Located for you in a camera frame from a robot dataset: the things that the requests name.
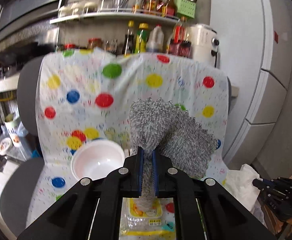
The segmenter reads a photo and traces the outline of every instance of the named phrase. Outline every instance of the gray microfiber cloth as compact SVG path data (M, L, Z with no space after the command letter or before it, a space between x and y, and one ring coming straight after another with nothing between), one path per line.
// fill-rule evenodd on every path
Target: gray microfiber cloth
M217 140L171 102L138 99L131 105L129 113L130 139L133 154L138 146L144 149L142 196L134 199L138 208L145 211L152 207L155 199L152 179L152 151L171 159L174 167L193 178L202 178Z

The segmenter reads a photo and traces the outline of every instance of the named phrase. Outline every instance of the red polka dot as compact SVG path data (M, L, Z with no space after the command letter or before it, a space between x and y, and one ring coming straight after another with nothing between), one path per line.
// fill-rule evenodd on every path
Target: red polka dot
M86 141L86 135L81 130L74 130L71 136L79 138L82 142Z
M45 116L48 119L53 119L56 116L56 111L52 106L46 107L45 109Z
M205 77L202 83L207 88L212 88L215 85L215 81L212 77Z
M112 95L106 93L99 94L95 99L95 103L99 107L109 107L112 105L113 102L114 98L112 97Z
M157 59L161 61L162 63L169 63L170 59L169 57L163 56L163 55L157 55Z
M168 203L166 205L166 209L168 212L170 213L175 213L175 206L174 206L174 203Z

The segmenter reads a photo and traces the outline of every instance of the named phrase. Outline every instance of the white appliance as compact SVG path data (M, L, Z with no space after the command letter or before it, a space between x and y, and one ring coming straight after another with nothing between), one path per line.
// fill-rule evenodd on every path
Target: white appliance
M205 24L192 25L188 32L192 44L191 58L214 66L219 45L217 32Z
M292 29L284 0L211 0L219 68L239 87L223 145L230 169L251 164L271 133L286 97Z

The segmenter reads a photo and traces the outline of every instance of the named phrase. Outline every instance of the refrigerator door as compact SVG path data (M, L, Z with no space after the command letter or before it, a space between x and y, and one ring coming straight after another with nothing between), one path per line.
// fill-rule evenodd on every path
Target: refrigerator door
M274 123L254 125L245 120L235 142L224 158L227 167L231 170L239 170L242 164L251 164L274 126Z
M270 73L261 70L246 119L252 124L276 122L286 93L286 89Z
M273 56L270 65L262 68L271 72L287 89L292 67L292 28L284 0L270 0L273 18Z

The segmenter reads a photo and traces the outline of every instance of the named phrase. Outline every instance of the shelf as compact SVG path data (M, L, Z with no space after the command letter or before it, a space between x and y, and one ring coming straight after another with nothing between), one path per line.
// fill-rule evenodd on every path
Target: shelf
M17 89L19 73L0 79L0 93Z
M174 26L179 19L171 19L166 17L161 17L158 15L151 15L151 14L145 14L145 13L132 13L132 12L111 12L111 11L102 11L102 12L96 12L96 13L87 13L82 15L71 15L71 16L65 16L60 17L56 19L52 19L49 21L50 24L55 23L62 23L62 22L71 22L74 20L82 20L87 18L98 18L98 19L140 19L142 21L146 22L153 22L153 23L161 23L162 25L170 25Z

